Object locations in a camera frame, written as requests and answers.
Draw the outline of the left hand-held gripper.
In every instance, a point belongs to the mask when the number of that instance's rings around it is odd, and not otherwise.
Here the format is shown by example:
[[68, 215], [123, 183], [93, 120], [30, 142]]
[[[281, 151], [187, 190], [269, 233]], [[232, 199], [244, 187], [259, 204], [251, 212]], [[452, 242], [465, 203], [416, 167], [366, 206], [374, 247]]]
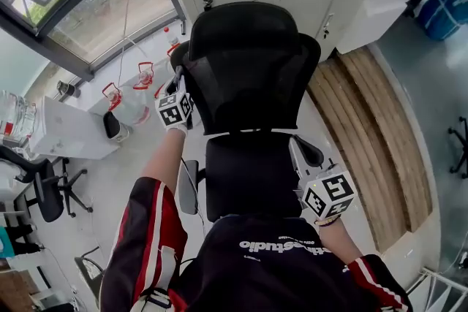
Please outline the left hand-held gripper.
[[194, 104], [186, 89], [182, 66], [175, 68], [175, 75], [155, 94], [155, 109], [166, 129], [179, 125], [191, 129]]

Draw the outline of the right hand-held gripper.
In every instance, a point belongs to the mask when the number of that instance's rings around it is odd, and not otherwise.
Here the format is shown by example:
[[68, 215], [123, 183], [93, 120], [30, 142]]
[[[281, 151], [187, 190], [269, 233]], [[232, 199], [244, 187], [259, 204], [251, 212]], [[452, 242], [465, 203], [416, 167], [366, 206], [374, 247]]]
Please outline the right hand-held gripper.
[[340, 216], [357, 197], [350, 172], [301, 137], [291, 137], [289, 150], [299, 177], [296, 194], [318, 221]]

